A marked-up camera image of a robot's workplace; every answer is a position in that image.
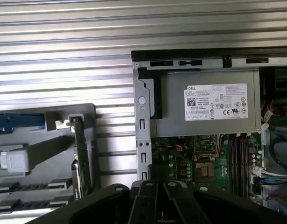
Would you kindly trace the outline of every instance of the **white connector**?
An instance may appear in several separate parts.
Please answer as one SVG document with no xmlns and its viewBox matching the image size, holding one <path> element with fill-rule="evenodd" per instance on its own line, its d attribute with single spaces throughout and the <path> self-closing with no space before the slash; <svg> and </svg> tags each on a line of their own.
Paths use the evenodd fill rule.
<svg viewBox="0 0 287 224">
<path fill-rule="evenodd" d="M 256 175 L 257 177 L 262 178 L 262 177 L 263 177 L 263 172 L 262 172 L 262 170 L 264 170 L 264 168 L 254 167 L 254 168 L 252 169 L 252 173 L 253 173 L 254 175 Z"/>
</svg>

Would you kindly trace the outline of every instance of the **motherboard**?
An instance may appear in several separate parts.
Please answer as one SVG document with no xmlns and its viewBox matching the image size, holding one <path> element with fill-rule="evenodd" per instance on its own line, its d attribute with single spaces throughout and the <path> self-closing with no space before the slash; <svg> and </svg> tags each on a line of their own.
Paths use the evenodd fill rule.
<svg viewBox="0 0 287 224">
<path fill-rule="evenodd" d="M 152 159 L 190 188 L 216 187 L 257 202 L 250 178 L 262 163 L 260 143 L 258 133 L 154 138 Z"/>
</svg>

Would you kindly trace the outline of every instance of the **blue latch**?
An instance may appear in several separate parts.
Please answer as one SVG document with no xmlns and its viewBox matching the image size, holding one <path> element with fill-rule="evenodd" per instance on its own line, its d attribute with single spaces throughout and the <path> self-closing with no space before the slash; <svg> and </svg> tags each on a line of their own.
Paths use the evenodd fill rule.
<svg viewBox="0 0 287 224">
<path fill-rule="evenodd" d="M 0 113 L 0 132 L 11 133 L 16 127 L 45 125 L 43 114 Z"/>
</svg>

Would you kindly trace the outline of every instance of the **barcode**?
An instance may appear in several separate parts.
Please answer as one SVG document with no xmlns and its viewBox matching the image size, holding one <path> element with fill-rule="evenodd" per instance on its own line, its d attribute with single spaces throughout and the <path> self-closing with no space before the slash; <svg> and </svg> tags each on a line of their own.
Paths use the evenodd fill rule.
<svg viewBox="0 0 287 224">
<path fill-rule="evenodd" d="M 187 106 L 195 106 L 195 98 L 187 98 Z"/>
</svg>

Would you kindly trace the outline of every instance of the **metal shutter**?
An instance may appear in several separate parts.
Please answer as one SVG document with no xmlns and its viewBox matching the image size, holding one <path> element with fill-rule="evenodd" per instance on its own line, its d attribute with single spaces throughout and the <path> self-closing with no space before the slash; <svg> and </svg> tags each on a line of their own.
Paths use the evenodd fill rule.
<svg viewBox="0 0 287 224">
<path fill-rule="evenodd" d="M 0 0 L 0 111 L 94 103 L 102 183 L 130 186 L 131 50 L 284 45 L 287 0 Z"/>
</svg>

